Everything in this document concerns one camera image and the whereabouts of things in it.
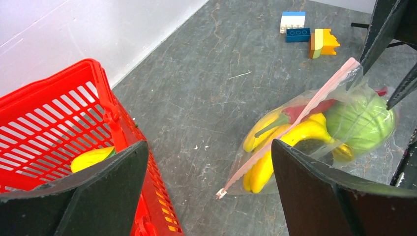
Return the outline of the clear zip top bag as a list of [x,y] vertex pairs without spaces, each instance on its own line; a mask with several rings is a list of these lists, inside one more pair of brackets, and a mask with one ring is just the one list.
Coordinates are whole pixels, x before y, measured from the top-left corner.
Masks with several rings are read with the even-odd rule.
[[245,139],[249,131],[238,149],[228,181],[216,193],[216,197],[221,199],[227,194],[269,194],[277,192],[271,156],[271,144],[274,140],[280,140],[291,147],[303,140],[322,140],[327,144],[327,148],[333,155],[333,160],[337,163],[352,162],[358,157],[365,155],[355,156],[353,150],[348,145],[341,140],[333,138],[327,130],[327,120],[321,113],[315,114],[305,121],[302,120],[312,108],[317,106],[336,89],[350,91],[363,86],[369,86],[363,77],[363,68],[356,59],[349,58],[320,89],[308,90],[300,94],[312,93],[313,95],[309,98],[307,106],[295,123],[286,129],[278,127],[271,136],[261,142],[246,142]]

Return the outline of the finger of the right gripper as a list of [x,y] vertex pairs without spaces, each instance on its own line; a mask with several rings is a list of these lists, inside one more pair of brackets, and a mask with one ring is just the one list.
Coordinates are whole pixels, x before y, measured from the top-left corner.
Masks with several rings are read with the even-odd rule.
[[415,64],[387,101],[387,110],[392,109],[403,98],[417,89],[417,64]]
[[364,74],[394,39],[408,3],[407,0],[376,1],[359,59]]

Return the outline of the red chili pepper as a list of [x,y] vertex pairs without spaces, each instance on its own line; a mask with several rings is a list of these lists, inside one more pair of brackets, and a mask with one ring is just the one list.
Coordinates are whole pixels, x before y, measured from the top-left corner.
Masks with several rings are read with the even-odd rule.
[[[343,103],[353,103],[356,99],[361,96],[367,98],[373,98],[383,96],[387,93],[387,88],[381,88],[380,90],[371,89],[369,86],[363,86],[354,88],[350,91],[343,91],[336,89],[331,92],[327,98],[321,101],[317,106],[312,108],[308,114],[306,114],[302,120],[305,121],[315,114],[321,113],[325,117],[325,112],[330,109],[337,101]],[[288,126],[295,123],[298,117],[301,115],[305,107],[307,106],[308,100],[312,97],[312,93],[305,93],[299,95],[291,102],[271,111],[260,119],[256,125],[250,130],[246,136],[246,142],[261,142],[267,137],[271,136],[273,132],[278,128],[282,127],[286,129]]]

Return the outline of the pale green cabbage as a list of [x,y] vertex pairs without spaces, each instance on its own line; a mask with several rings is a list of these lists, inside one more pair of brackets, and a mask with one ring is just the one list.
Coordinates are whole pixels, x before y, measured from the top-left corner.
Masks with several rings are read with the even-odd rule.
[[337,101],[325,112],[329,134],[343,141],[355,156],[366,154],[382,145],[396,125],[396,114],[387,110],[379,96],[361,96],[353,103]]

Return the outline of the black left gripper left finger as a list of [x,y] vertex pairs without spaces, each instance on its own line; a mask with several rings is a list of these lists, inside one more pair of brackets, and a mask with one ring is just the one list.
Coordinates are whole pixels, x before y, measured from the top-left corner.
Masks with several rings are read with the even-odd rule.
[[1,235],[129,235],[148,157],[148,144],[139,141],[67,177],[1,194]]

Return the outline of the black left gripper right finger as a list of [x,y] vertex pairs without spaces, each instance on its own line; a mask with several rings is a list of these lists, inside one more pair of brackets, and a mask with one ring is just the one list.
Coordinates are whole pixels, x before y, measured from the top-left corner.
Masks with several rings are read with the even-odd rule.
[[274,175],[292,236],[414,236],[417,192],[366,180],[280,140]]

